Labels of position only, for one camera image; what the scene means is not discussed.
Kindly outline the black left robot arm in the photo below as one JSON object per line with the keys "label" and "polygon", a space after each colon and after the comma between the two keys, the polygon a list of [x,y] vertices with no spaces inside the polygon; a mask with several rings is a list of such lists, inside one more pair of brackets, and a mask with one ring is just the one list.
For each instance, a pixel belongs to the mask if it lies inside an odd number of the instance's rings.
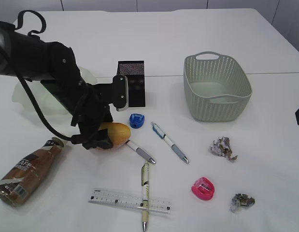
{"label": "black left robot arm", "polygon": [[[112,122],[114,84],[89,84],[82,78],[74,52],[59,42],[44,42],[33,30],[28,35],[0,21],[0,75],[15,76],[27,93],[41,122],[57,137],[86,149],[110,149],[113,142],[104,122]],[[27,82],[39,81],[72,115],[80,133],[67,137],[46,120]]]}

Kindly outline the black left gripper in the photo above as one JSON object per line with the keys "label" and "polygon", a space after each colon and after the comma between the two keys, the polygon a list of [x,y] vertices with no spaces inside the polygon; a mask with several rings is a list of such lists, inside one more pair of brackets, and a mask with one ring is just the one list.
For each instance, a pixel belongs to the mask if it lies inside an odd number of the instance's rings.
{"label": "black left gripper", "polygon": [[109,104],[112,102],[112,84],[80,83],[81,95],[72,114],[71,125],[78,125],[80,134],[71,137],[71,143],[82,144],[87,150],[110,149],[113,143],[108,129],[99,130],[103,122],[112,122]]}

